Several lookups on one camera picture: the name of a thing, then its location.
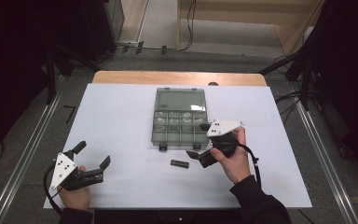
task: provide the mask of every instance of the gray floor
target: gray floor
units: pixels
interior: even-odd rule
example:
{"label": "gray floor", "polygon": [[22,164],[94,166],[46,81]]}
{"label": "gray floor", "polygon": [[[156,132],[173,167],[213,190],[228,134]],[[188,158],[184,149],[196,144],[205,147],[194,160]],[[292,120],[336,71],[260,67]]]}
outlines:
{"label": "gray floor", "polygon": [[[103,70],[254,73],[272,62],[273,58],[185,51],[173,51],[161,55],[158,51],[144,50],[141,54],[136,55],[133,50],[130,50],[127,53],[120,52],[114,57],[110,57],[101,64],[101,67]],[[42,179],[52,160],[62,150],[74,120],[72,117],[69,123],[66,123],[71,109],[64,106],[78,106],[86,85],[91,83],[92,78],[93,72],[84,67],[77,68],[71,77],[65,78],[61,98],[13,201],[7,211],[4,211],[3,223],[58,222],[58,216],[52,210],[42,208],[45,201]],[[268,74],[266,79],[274,95],[284,95],[290,92],[288,83],[280,73]],[[47,92],[41,92],[16,122],[4,141],[6,150],[0,160],[0,194],[46,108],[46,99]],[[292,100],[286,100],[279,103],[278,107],[280,111],[283,111],[292,103]],[[323,114],[319,113],[312,104],[310,104],[310,113],[358,215],[358,161],[342,159],[336,139],[331,134],[329,124]],[[301,212],[314,223],[345,223],[307,130],[296,109],[290,115],[285,127],[313,205],[311,209],[302,209]],[[296,209],[289,210],[289,214],[293,223],[310,223]]]}
{"label": "gray floor", "polygon": [[[144,41],[144,47],[183,48],[187,45],[187,21],[181,20],[180,36],[177,34],[177,1],[147,0],[144,6],[138,0],[128,0],[123,5],[126,16],[122,43]],[[275,58],[284,54],[273,25],[225,21],[193,21],[191,52],[225,53]]]}

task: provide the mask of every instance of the black equipment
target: black equipment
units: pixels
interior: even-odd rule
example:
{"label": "black equipment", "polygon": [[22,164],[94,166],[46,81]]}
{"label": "black equipment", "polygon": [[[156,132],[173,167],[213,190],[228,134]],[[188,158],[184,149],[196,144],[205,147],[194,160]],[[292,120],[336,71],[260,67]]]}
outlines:
{"label": "black equipment", "polygon": [[51,180],[50,189],[56,189],[60,185],[62,188],[70,191],[103,182],[103,171],[109,166],[110,156],[106,157],[100,164],[100,169],[87,172],[80,171],[73,162],[74,154],[77,155],[85,146],[86,142],[82,141],[73,149],[59,153],[57,160],[55,160],[45,172],[43,187],[51,206],[59,215],[62,214],[62,210],[54,202],[53,197],[51,197],[48,191],[48,174],[51,170],[56,169],[53,179]]}
{"label": "black equipment", "polygon": [[[208,131],[211,127],[211,124],[201,124],[200,127],[203,131]],[[211,139],[212,146],[223,152],[226,157],[231,157],[232,155],[234,155],[237,147],[242,147],[244,150],[246,150],[252,157],[252,162],[255,166],[256,180],[261,188],[261,177],[257,163],[258,158],[255,157],[254,153],[250,148],[240,144],[232,132],[225,133],[219,136],[209,136],[209,138]],[[217,160],[212,156],[210,149],[202,152],[201,154],[194,151],[186,151],[186,153],[191,159],[200,161],[200,164],[203,168],[217,163]]]}
{"label": "black equipment", "polygon": [[358,1],[326,0],[303,47],[259,73],[266,75],[290,62],[286,79],[295,81],[303,72],[300,100],[307,110],[311,72],[318,74],[318,101],[341,153],[358,158]]}
{"label": "black equipment", "polygon": [[124,18],[118,0],[60,1],[55,8],[57,40],[87,60],[97,62],[116,50]]}

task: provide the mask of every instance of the table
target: table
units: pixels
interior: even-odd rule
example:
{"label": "table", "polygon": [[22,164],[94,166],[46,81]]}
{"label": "table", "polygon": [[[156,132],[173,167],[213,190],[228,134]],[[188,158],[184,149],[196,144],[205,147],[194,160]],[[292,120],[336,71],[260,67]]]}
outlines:
{"label": "table", "polygon": [[[192,2],[178,0],[177,48],[180,20],[187,19]],[[283,51],[289,56],[301,36],[316,23],[323,4],[324,0],[200,0],[194,20],[273,24]]]}
{"label": "table", "polygon": [[210,82],[221,86],[267,86],[260,74],[239,73],[100,71],[92,80],[92,83],[157,85],[208,85]]}
{"label": "table", "polygon": [[[211,81],[227,86],[206,86]],[[167,152],[160,152],[158,147],[152,146],[151,121],[156,88],[167,86],[203,88],[209,119],[245,118],[248,146],[260,157],[263,190],[287,207],[311,207],[274,99],[261,75],[130,71],[100,71],[95,75],[86,89],[63,150],[86,140],[88,146],[75,157],[75,162],[90,169],[97,168],[108,154],[111,156],[104,182],[90,187],[91,207],[239,207],[228,191],[232,183],[219,164],[203,169],[182,148],[169,147]],[[170,166],[171,160],[188,161],[189,169]]]}

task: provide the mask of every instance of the white tabletop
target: white tabletop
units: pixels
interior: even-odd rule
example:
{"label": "white tabletop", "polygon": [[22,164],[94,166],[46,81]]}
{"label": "white tabletop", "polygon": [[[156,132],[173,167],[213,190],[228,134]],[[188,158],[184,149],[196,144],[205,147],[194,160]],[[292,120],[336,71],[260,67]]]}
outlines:
{"label": "white tabletop", "polygon": [[[75,163],[88,170],[111,157],[103,183],[90,186],[91,208],[239,207],[220,164],[204,169],[187,156],[189,148],[161,152],[152,145],[156,90],[161,87],[204,89],[210,122],[244,121],[247,146],[260,159],[263,190],[287,208],[311,207],[269,87],[89,84],[63,151],[86,141]],[[172,166],[171,160],[188,161],[189,168]],[[62,205],[59,197],[56,202]]]}

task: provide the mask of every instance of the metal rail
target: metal rail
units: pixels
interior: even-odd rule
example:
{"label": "metal rail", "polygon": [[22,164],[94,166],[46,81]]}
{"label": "metal rail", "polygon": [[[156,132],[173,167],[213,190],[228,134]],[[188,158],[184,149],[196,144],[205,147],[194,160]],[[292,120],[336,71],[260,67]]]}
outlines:
{"label": "metal rail", "polygon": [[40,117],[39,121],[37,122],[36,127],[34,128],[34,132],[31,135],[27,146],[22,152],[19,162],[17,163],[10,179],[7,181],[6,185],[4,186],[4,189],[2,190],[2,193],[0,195],[0,223],[3,222],[7,210],[13,202],[17,190],[20,187],[21,181],[24,178],[25,173],[27,172],[28,167],[31,163],[31,160],[37,150],[40,139],[42,138],[43,133],[48,126],[48,123],[54,113],[57,103],[60,101],[62,95],[62,86],[64,83],[65,78],[63,78],[63,76],[60,76],[58,80],[57,94],[51,101],[50,105],[46,105],[46,108],[43,111],[43,114]]}
{"label": "metal rail", "polygon": [[[298,91],[293,83],[290,83],[289,85],[292,91]],[[322,139],[316,130],[316,127],[310,116],[310,112],[306,111],[302,104],[297,104],[297,110],[308,132],[308,135],[310,136],[310,141],[312,142],[319,162],[324,169],[324,174],[327,178],[331,190],[333,191],[334,197],[336,198],[338,207],[341,210],[345,223],[358,223],[358,216],[356,215],[356,212],[351,204],[351,199],[338,177],[337,171],[324,147],[324,143],[322,142]]]}

